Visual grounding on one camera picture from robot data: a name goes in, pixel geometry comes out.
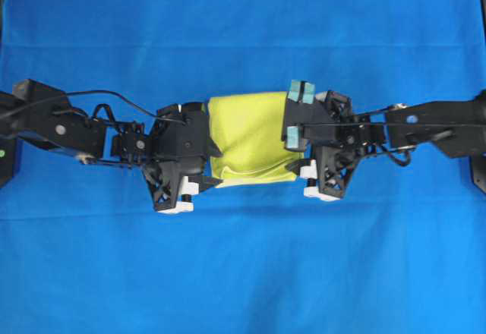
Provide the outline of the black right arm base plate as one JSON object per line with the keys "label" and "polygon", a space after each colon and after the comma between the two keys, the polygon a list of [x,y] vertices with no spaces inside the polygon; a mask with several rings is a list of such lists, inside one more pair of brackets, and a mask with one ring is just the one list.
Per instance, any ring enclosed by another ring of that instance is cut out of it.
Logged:
{"label": "black right arm base plate", "polygon": [[469,166],[471,179],[474,186],[476,186],[483,194],[486,194],[486,157],[470,156]]}

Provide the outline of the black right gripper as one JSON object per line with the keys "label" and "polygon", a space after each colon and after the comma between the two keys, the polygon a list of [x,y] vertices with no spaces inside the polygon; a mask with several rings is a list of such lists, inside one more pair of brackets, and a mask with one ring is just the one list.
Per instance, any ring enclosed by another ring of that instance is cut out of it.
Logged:
{"label": "black right gripper", "polygon": [[304,196],[321,201],[344,198],[360,156],[335,147],[312,147],[309,159],[300,161],[299,177],[306,180]]}

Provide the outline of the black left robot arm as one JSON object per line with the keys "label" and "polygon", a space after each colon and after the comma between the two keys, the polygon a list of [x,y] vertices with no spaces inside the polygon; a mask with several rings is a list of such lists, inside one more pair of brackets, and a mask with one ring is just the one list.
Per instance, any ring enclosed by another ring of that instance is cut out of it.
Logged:
{"label": "black left robot arm", "polygon": [[1,95],[1,181],[17,168],[18,145],[65,154],[84,165],[139,168],[155,211],[190,212],[212,187],[294,181],[300,151],[286,149],[283,92],[172,104],[150,128],[118,120],[105,103],[85,112],[68,93],[26,79]]}

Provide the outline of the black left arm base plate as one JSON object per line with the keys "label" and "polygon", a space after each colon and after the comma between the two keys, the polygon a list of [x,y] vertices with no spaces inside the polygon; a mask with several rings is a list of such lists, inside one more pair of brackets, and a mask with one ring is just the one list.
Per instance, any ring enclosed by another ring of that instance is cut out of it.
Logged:
{"label": "black left arm base plate", "polygon": [[17,138],[1,139],[0,187],[3,188],[16,175],[20,162],[20,143]]}

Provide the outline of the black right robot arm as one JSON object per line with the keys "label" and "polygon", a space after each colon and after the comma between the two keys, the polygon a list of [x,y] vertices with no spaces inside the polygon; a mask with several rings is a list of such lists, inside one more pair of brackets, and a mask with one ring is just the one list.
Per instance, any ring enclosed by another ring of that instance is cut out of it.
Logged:
{"label": "black right robot arm", "polygon": [[298,124],[311,146],[310,158],[298,167],[306,197],[341,200],[360,161],[385,155],[406,167],[422,143],[451,159],[468,158],[472,183],[484,191],[484,92],[469,101],[395,104],[379,111],[383,121],[373,121],[374,112],[355,114],[350,100],[334,93],[314,104],[312,118]]}

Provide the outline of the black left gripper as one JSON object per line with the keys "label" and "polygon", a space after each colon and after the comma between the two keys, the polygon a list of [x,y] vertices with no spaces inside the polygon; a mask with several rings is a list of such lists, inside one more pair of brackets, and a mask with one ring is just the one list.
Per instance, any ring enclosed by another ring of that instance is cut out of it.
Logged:
{"label": "black left gripper", "polygon": [[162,214],[192,212],[192,197],[222,183],[219,178],[202,175],[199,182],[192,181],[181,171],[177,162],[151,162],[142,167],[153,209]]}

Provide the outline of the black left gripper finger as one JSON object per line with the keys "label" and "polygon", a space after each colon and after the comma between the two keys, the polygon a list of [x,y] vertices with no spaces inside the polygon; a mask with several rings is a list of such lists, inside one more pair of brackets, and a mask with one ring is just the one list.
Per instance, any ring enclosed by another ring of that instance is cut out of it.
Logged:
{"label": "black left gripper finger", "polygon": [[302,167],[308,166],[308,159],[298,159],[285,165],[289,172],[300,172]]}

